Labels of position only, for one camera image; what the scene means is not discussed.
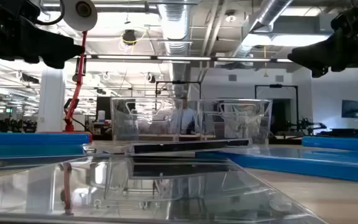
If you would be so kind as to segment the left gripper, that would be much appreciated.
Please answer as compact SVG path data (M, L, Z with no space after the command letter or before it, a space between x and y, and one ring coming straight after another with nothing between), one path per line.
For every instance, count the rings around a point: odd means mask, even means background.
M32 2L0 2L0 59L39 62L63 69L65 61L85 52L73 38L35 26L40 8Z

